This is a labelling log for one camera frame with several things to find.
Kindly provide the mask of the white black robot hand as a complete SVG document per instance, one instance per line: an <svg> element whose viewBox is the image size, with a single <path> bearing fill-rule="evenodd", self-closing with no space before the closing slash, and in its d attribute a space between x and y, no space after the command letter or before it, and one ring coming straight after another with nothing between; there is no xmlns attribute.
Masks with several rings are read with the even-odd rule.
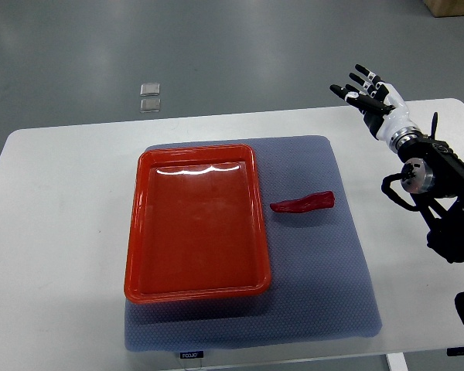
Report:
<svg viewBox="0 0 464 371"><path fill-rule="evenodd" d="M357 64L350 79L356 86L333 84L329 89L363 115L363 122L371 135L387 144L396 153L403 142L421 135L410 119L410 111L394 86L375 72Z"/></svg>

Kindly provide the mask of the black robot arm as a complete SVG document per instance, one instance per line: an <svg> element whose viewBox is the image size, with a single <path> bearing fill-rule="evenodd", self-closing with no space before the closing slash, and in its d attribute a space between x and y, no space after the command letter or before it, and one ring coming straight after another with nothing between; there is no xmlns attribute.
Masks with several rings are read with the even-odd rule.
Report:
<svg viewBox="0 0 464 371"><path fill-rule="evenodd" d="M404 128L395 138L402 170L385 177L382 192L402 208L419 212L429 231L427 246L450 264L464 263L464 161L444 141L431 134ZM464 291L454 299L464 325Z"/></svg>

